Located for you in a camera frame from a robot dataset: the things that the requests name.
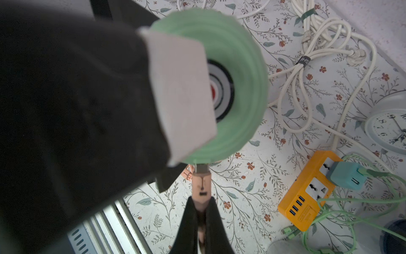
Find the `teal plug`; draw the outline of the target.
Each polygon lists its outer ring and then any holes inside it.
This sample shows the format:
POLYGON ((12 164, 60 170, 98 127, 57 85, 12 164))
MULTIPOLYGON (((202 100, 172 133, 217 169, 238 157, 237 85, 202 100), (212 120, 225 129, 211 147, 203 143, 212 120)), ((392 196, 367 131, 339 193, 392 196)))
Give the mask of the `teal plug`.
POLYGON ((358 163, 334 162, 326 174, 327 179, 334 185, 359 191, 367 177, 361 173, 365 168, 358 163))

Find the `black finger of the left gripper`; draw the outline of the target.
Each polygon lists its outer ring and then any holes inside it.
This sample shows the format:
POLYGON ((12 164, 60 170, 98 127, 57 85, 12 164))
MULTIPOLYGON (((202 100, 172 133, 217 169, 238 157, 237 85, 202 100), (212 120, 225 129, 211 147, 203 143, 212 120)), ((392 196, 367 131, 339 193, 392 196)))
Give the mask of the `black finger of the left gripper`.
POLYGON ((216 134, 201 42, 1 2, 1 253, 42 251, 216 134))

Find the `navy blue meat grinder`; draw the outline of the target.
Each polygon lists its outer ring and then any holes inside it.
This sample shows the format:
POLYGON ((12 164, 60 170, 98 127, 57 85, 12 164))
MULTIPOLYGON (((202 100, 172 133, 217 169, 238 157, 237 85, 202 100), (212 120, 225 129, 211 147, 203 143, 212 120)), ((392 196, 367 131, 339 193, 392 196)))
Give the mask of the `navy blue meat grinder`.
MULTIPOLYGON (((406 220, 397 220, 388 226, 388 229, 402 237, 406 237, 406 220)), ((382 251, 384 254, 405 254, 406 241, 385 232, 382 236, 382 251)))

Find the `orange power strip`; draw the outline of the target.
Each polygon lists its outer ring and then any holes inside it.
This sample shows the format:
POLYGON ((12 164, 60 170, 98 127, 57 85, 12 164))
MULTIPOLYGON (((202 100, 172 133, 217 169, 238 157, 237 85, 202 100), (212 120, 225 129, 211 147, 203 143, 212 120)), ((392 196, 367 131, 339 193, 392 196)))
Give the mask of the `orange power strip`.
POLYGON ((341 159, 332 151, 316 151, 278 205, 278 211, 301 232, 307 231, 335 185, 326 175, 341 159))

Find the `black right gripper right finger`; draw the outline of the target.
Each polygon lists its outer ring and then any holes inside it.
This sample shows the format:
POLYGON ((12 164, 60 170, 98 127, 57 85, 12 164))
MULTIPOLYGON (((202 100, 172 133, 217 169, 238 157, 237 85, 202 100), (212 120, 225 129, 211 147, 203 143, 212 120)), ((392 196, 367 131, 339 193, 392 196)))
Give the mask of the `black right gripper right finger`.
POLYGON ((213 197, 206 208, 205 223, 205 253, 235 254, 229 243, 216 201, 213 197))

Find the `light green meat grinder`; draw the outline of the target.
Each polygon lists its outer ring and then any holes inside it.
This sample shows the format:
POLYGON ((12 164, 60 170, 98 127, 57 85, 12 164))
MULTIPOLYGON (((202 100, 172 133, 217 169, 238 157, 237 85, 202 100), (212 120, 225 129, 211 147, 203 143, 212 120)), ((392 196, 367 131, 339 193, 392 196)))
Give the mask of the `light green meat grinder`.
POLYGON ((211 164, 241 150, 262 122, 269 85, 264 58, 251 35, 236 18, 197 8, 171 13, 151 29, 202 43, 218 94, 217 135, 184 162, 211 164))

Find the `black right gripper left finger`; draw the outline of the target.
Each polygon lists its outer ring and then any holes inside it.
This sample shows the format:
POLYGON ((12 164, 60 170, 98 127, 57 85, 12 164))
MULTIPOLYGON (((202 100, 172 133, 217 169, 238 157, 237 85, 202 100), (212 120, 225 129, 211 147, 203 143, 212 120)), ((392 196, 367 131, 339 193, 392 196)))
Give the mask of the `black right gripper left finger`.
POLYGON ((198 215, 189 197, 185 206, 178 233, 169 254, 197 254, 198 253, 198 215))

